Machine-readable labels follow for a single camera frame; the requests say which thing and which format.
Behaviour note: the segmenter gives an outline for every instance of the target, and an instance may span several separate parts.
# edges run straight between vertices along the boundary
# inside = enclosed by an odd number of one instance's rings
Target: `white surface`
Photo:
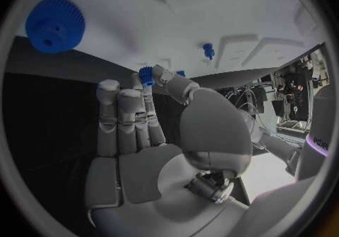
[[[271,153],[252,157],[242,175],[250,202],[258,195],[294,183],[294,177],[285,171],[286,164]]]
[[[298,0],[71,1],[86,21],[84,37],[76,49],[134,70],[160,64],[194,77],[278,67],[322,41],[314,21],[301,21],[299,16],[295,20]],[[303,36],[294,20],[302,29],[316,30]],[[24,24],[18,35],[25,35]],[[248,36],[257,40],[249,41]],[[265,44],[251,61],[241,64],[262,39],[270,38],[301,45]],[[213,62],[201,49],[205,42],[212,43],[219,56]]]

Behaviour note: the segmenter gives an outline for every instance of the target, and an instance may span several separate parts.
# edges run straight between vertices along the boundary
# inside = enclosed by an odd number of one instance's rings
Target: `wire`
[[[257,107],[255,107],[252,103],[250,103],[250,102],[245,102],[244,104],[242,104],[241,106],[239,106],[238,109],[244,107],[245,105],[251,105],[251,106],[253,107],[253,109],[255,110],[255,114],[258,116],[258,118],[259,118],[261,124],[263,125],[263,127],[264,127],[267,131],[269,131],[270,133],[276,134],[275,131],[272,131],[270,128],[268,128],[268,127],[265,125],[265,123],[263,122],[263,120],[261,119],[261,117],[260,117],[260,115],[259,115],[259,111],[258,111]]]
[[[258,103],[257,103],[257,98],[256,98],[254,92],[253,92],[251,89],[246,89],[246,90],[244,90],[244,92],[243,92],[243,93],[240,95],[240,97],[238,98],[237,102],[235,103],[235,107],[236,107],[237,104],[239,103],[239,101],[240,101],[240,99],[242,98],[242,96],[243,96],[246,92],[248,92],[248,91],[251,92],[251,94],[253,95],[254,100],[255,100],[255,104],[258,104]]]

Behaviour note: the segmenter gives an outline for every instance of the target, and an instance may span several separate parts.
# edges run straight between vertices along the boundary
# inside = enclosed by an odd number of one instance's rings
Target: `cable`
[[[270,133],[276,134],[275,131],[272,131],[270,128],[268,128],[268,127],[265,125],[265,123],[263,122],[263,120],[261,119],[261,117],[260,117],[260,115],[259,115],[258,109],[257,109],[252,103],[250,103],[250,102],[245,102],[244,104],[242,104],[241,106],[239,106],[238,109],[244,107],[245,105],[251,105],[251,106],[253,107],[253,109],[255,110],[255,114],[258,116],[258,118],[259,118],[261,124],[263,125],[263,127],[264,127],[267,131],[269,131]]]
[[[247,91],[251,92],[251,94],[252,94],[253,97],[254,97],[255,104],[258,104],[258,103],[257,103],[257,98],[256,98],[254,92],[253,92],[251,89],[246,89],[246,90],[244,90],[244,92],[243,92],[243,93],[240,95],[240,97],[238,98],[237,102],[235,103],[235,107],[237,106],[237,104],[239,103],[240,99],[242,98],[242,96],[243,96]]]

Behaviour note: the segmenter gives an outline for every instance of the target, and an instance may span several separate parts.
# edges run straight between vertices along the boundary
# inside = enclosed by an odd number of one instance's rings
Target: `purple light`
[[[328,152],[327,152],[325,149],[323,149],[323,148],[321,148],[320,146],[318,146],[317,144],[315,144],[315,143],[312,141],[312,139],[311,139],[311,137],[310,137],[309,134],[307,134],[307,136],[306,136],[306,142],[307,142],[308,145],[309,145],[310,147],[312,147],[315,151],[317,151],[317,152],[319,152],[320,154],[322,154],[322,155],[324,155],[324,156],[327,157]]]

